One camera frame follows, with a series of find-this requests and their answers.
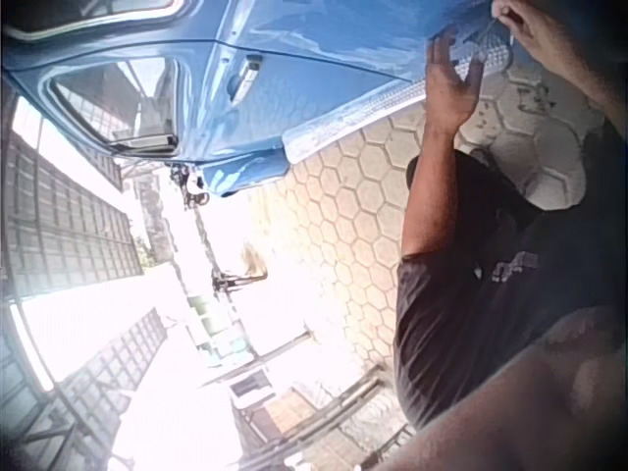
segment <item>car door handle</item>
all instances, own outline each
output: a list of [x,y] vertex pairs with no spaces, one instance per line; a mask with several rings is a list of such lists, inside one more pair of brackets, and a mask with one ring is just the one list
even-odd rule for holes
[[237,84],[235,85],[234,92],[231,95],[232,105],[237,106],[244,99],[248,90],[251,89],[253,82],[257,79],[261,65],[262,56],[246,56],[244,64],[237,76]]

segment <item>man's hand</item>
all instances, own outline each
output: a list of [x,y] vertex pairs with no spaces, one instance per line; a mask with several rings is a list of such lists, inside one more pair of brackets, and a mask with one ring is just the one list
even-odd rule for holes
[[552,17],[523,0],[494,0],[492,14],[550,72],[572,80],[586,70],[571,36]]
[[449,58],[453,31],[448,28],[430,40],[427,49],[426,129],[453,137],[475,111],[484,63],[474,57],[463,81]]

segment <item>man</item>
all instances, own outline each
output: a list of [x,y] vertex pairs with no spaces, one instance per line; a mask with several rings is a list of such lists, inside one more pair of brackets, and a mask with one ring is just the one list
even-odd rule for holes
[[[548,70],[597,102],[625,138],[625,98],[589,69],[561,25],[519,0],[495,0],[493,15]],[[394,343],[397,394],[415,428],[434,421],[417,444],[464,460],[459,448],[444,444],[466,440],[477,447],[473,453],[473,446],[465,448],[478,459],[469,469],[529,469],[520,453],[540,445],[535,439],[553,443],[553,424],[603,429],[608,414],[596,407],[605,404],[592,405],[591,391],[605,400],[599,381],[616,393],[624,375],[625,359],[616,352],[625,351],[625,144],[610,126],[602,139],[589,136],[583,201],[553,212],[532,206],[504,178],[454,151],[453,139],[477,105],[483,64],[475,58],[461,80],[449,60],[450,42],[447,30],[428,45],[423,148],[408,167]],[[598,366],[583,370],[591,361]],[[519,393],[509,397],[517,384]],[[589,405],[579,417],[591,420],[559,421],[563,405],[568,415],[569,401],[580,394]],[[621,409],[611,409],[621,417]],[[541,410],[545,415],[537,422],[529,420],[523,432],[516,428],[527,413]],[[456,429],[451,415],[468,420],[468,429]],[[498,424],[491,439],[481,433],[483,417]],[[552,418],[554,423],[544,422]],[[500,442],[499,430],[511,435]],[[405,465],[390,469],[413,469],[410,462],[465,469],[459,466],[464,461],[443,465],[425,448],[421,460],[417,449],[410,447],[405,461],[397,462]],[[501,449],[508,452],[501,455]],[[480,459],[482,450],[499,465]]]

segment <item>printed logo on shirt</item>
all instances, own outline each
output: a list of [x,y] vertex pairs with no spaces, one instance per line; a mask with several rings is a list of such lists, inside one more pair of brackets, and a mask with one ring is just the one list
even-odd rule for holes
[[511,262],[496,264],[491,280],[495,283],[505,283],[513,273],[521,273],[524,268],[539,268],[539,255],[530,252],[518,252]]

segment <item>dark t-shirt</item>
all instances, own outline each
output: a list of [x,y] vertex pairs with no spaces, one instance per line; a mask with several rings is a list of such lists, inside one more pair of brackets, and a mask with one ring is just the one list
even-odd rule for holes
[[566,314],[624,312],[625,219],[576,206],[544,213],[520,233],[503,219],[481,254],[453,245],[398,267],[396,387],[415,428]]

